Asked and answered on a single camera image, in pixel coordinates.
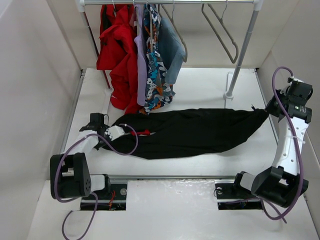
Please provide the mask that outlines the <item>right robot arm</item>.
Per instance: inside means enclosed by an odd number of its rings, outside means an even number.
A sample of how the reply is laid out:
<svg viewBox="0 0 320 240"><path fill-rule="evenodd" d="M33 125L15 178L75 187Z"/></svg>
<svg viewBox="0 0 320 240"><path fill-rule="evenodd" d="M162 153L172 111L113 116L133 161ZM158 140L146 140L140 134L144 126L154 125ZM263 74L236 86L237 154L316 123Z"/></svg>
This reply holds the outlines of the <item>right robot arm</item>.
<svg viewBox="0 0 320 240"><path fill-rule="evenodd" d="M266 111L278 118L279 139L271 167L258 175L245 171L238 173L231 184L231 191L237 197L249 193L283 208L289 207L299 187L300 168L297 151L301 151L304 136L312 118L312 110L306 107L313 93L313 87L294 79L283 90L277 90L290 119L287 119L273 97Z"/></svg>

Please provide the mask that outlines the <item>black trousers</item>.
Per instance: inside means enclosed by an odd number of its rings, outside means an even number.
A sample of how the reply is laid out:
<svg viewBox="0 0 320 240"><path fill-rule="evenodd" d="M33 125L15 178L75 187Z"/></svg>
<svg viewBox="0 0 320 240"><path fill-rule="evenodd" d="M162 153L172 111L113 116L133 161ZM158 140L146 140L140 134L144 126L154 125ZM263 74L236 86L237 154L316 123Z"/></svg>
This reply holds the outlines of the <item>black trousers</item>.
<svg viewBox="0 0 320 240"><path fill-rule="evenodd" d="M229 151L245 143L269 117L264 109L199 108L126 114L126 135L103 146L147 159L172 159Z"/></svg>

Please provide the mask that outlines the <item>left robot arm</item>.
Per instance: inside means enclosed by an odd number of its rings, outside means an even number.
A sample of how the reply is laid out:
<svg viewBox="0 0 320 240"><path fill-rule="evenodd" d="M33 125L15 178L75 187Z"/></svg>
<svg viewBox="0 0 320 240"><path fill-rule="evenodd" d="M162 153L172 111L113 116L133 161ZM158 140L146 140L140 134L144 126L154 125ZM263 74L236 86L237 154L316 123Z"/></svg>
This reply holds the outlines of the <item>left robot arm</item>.
<svg viewBox="0 0 320 240"><path fill-rule="evenodd" d="M67 202L85 198L95 192L105 199L112 185L107 174L91 175L86 156L104 145L102 138L108 126L102 113L91 113L89 123L79 130L75 143L65 152L50 158L50 192L53 199Z"/></svg>

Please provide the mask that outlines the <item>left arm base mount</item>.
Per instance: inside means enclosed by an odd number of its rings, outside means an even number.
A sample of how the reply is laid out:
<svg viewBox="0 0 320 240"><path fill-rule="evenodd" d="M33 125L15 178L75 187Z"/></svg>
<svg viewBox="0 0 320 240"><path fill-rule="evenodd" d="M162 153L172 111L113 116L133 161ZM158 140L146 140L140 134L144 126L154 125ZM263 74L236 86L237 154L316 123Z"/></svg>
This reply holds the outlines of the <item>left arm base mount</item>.
<svg viewBox="0 0 320 240"><path fill-rule="evenodd" d="M94 192L98 198L98 211L125 211L127 208L127 184L115 183L107 190L97 190ZM91 194L83 197L80 201L81 211L93 211L96 198Z"/></svg>

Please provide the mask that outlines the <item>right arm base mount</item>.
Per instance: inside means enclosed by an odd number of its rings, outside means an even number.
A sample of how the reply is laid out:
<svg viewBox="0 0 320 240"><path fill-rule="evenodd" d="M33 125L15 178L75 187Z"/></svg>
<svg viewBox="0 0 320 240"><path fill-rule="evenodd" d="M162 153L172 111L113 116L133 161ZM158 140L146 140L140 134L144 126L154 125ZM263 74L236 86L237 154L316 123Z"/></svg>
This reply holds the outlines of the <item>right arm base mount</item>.
<svg viewBox="0 0 320 240"><path fill-rule="evenodd" d="M213 195L218 210L262 210L261 202L247 190L234 186L233 182L216 182Z"/></svg>

